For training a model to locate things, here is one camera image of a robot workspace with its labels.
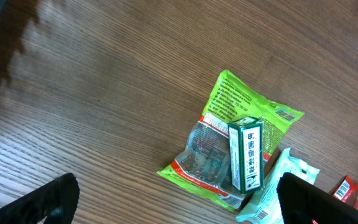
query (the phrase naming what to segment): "wood grain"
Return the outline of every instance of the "wood grain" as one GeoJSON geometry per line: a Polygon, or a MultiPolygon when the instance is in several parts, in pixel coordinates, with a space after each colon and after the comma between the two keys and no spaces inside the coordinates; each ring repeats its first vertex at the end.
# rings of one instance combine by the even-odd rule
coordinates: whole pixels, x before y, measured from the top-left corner
{"type": "Polygon", "coordinates": [[[279,148],[321,169],[316,186],[358,184],[358,0],[8,0],[0,207],[72,172],[75,223],[235,222],[155,173],[224,69],[305,112],[279,148]]]}

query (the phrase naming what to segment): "light blue package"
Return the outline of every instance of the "light blue package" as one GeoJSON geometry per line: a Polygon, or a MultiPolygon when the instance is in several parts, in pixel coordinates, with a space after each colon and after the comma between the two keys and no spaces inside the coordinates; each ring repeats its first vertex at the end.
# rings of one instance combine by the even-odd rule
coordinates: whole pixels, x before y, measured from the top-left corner
{"type": "Polygon", "coordinates": [[[248,204],[236,217],[238,222],[250,221],[253,224],[284,224],[277,185],[284,173],[290,172],[314,184],[319,169],[309,166],[305,161],[290,156],[290,148],[284,149],[273,169],[266,176],[265,188],[256,192],[248,204]]]}

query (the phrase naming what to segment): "wooden table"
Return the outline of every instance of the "wooden table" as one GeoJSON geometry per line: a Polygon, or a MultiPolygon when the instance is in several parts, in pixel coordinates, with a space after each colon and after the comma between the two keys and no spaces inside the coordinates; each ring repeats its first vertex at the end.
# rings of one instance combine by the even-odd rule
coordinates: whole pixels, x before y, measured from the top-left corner
{"type": "Polygon", "coordinates": [[[0,207],[66,172],[75,223],[233,223],[158,176],[221,71],[305,112],[280,150],[358,183],[358,1],[8,0],[0,207]]]}

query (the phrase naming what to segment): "green box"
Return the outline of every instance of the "green box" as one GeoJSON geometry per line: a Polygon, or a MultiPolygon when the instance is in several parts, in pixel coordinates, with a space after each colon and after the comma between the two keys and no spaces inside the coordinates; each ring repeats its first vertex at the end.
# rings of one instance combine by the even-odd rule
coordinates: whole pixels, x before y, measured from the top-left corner
{"type": "Polygon", "coordinates": [[[263,121],[246,117],[229,123],[232,185],[241,194],[264,186],[263,121]]]}

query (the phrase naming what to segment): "green snack package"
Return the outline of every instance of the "green snack package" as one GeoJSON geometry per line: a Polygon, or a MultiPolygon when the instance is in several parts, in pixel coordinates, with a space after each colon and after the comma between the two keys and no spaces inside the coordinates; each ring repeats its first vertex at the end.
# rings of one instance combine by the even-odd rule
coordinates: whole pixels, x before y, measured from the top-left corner
{"type": "Polygon", "coordinates": [[[246,117],[228,126],[232,185],[244,195],[255,192],[264,186],[264,124],[257,118],[246,117]]]}
{"type": "Polygon", "coordinates": [[[157,172],[180,187],[233,211],[244,196],[232,186],[228,123],[245,117],[263,122],[263,159],[268,161],[290,126],[303,112],[270,101],[229,70],[223,71],[185,150],[157,172]]]}

